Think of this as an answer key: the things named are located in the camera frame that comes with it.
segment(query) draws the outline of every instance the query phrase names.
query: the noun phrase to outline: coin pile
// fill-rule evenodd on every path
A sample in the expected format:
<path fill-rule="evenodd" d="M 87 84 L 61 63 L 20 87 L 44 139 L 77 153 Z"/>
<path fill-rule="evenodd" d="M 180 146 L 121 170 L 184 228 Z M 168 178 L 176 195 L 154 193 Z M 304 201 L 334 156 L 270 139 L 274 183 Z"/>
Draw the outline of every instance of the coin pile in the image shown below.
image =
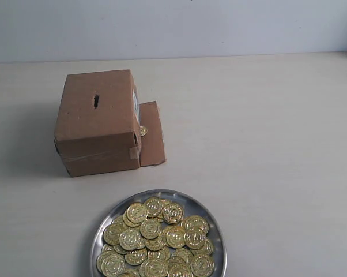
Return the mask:
<path fill-rule="evenodd" d="M 105 277 L 209 277 L 214 246 L 208 231 L 201 216 L 184 218 L 179 204 L 151 197 L 105 228 L 97 269 Z"/>

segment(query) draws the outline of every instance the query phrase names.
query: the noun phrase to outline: white wall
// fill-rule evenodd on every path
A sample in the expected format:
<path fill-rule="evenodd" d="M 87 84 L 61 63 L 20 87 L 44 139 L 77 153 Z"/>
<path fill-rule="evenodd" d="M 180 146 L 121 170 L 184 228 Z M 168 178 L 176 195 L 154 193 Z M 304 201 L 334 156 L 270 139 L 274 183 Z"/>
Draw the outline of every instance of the white wall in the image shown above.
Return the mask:
<path fill-rule="evenodd" d="M 0 0 L 0 62 L 347 50 L 347 0 Z"/>

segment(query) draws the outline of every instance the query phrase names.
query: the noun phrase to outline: steel plate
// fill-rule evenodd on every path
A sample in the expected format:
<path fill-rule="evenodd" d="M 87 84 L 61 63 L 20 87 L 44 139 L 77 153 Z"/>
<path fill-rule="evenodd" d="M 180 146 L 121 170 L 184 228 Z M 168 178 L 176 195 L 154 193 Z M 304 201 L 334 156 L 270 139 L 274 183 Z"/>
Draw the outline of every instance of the steel plate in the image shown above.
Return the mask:
<path fill-rule="evenodd" d="M 102 247 L 104 245 L 103 242 L 103 231 L 104 229 L 111 224 L 112 220 L 122 215 L 125 210 L 134 202 L 143 203 L 146 199 L 150 197 L 159 197 L 170 199 L 173 202 L 180 204 L 184 208 L 184 217 L 189 215 L 200 215 L 204 219 L 207 220 L 209 225 L 209 232 L 207 237 L 213 242 L 214 252 L 211 255 L 214 260 L 214 272 L 211 277 L 223 277 L 225 276 L 226 271 L 226 249 L 224 240 L 222 238 L 222 233 L 220 227 L 218 226 L 216 220 L 213 215 L 198 201 L 193 199 L 192 197 L 176 192 L 174 190 L 165 190 L 165 189 L 156 189 L 156 190 L 148 190 L 145 192 L 141 192 L 135 194 L 122 202 L 116 205 L 112 211 L 105 217 L 102 221 L 101 225 L 98 228 L 98 231 L 94 237 L 92 251 L 90 255 L 90 270 L 92 273 L 92 277 L 103 277 L 96 267 L 96 260 L 98 255 L 101 253 Z"/>

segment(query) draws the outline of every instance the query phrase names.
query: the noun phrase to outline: table surface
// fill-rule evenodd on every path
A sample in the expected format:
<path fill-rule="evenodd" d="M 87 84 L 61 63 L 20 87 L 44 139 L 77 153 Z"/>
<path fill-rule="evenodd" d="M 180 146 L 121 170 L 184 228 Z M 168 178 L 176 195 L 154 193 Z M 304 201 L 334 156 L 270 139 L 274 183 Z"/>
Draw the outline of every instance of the table surface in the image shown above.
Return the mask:
<path fill-rule="evenodd" d="M 70 178 L 65 77 L 114 69 L 157 100 L 167 162 Z M 101 219 L 160 188 L 216 217 L 227 276 L 347 276 L 347 53 L 0 64 L 0 276 L 89 276 Z"/>

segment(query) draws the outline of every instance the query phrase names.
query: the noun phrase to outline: coin slot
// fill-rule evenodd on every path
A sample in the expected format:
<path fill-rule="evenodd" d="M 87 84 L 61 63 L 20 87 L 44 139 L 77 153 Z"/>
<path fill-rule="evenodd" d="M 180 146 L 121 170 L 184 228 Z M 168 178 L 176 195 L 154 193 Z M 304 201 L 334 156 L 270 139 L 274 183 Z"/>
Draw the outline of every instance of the coin slot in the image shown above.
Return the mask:
<path fill-rule="evenodd" d="M 94 94 L 94 109 L 95 110 L 98 108 L 98 103 L 99 103 L 99 95 Z"/>

